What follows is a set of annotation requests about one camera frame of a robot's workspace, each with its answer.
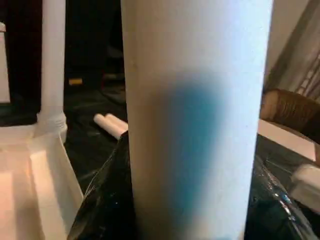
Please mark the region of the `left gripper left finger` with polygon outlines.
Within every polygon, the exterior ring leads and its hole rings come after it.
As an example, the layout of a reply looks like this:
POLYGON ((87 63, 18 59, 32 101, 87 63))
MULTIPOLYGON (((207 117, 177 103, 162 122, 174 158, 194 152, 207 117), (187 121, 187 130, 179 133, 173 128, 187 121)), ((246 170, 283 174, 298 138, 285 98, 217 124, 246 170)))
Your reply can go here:
POLYGON ((67 238, 138 238, 127 132, 121 135, 115 149, 88 185, 67 238))

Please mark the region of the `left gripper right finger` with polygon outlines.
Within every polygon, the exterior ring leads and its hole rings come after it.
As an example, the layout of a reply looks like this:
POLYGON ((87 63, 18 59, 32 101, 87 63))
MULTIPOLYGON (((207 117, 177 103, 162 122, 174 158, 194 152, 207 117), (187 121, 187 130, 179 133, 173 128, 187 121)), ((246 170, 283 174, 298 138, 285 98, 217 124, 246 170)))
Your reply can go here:
POLYGON ((290 193, 295 170, 310 161, 296 153, 257 154, 252 169, 244 239, 318 240, 320 218, 290 193))

